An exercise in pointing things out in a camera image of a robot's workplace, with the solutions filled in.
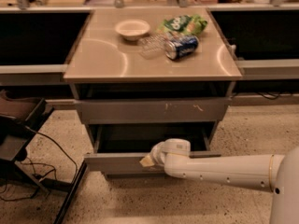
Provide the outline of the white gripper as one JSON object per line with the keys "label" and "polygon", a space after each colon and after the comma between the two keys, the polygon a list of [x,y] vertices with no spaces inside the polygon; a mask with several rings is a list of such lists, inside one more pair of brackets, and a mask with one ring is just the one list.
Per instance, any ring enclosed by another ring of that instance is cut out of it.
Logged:
{"label": "white gripper", "polygon": [[165,153],[163,151],[164,142],[160,142],[155,145],[150,154],[146,155],[143,159],[140,160],[140,164],[143,167],[151,167],[154,165],[164,166]]}

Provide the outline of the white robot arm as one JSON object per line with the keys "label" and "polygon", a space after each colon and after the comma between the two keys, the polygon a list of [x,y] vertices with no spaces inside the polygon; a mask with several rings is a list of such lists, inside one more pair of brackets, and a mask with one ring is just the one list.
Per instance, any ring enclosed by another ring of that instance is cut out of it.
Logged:
{"label": "white robot arm", "polygon": [[189,141],[168,139],[155,145],[140,164],[161,166],[176,178],[269,191],[269,224],[299,224],[299,147],[285,155],[193,158]]}

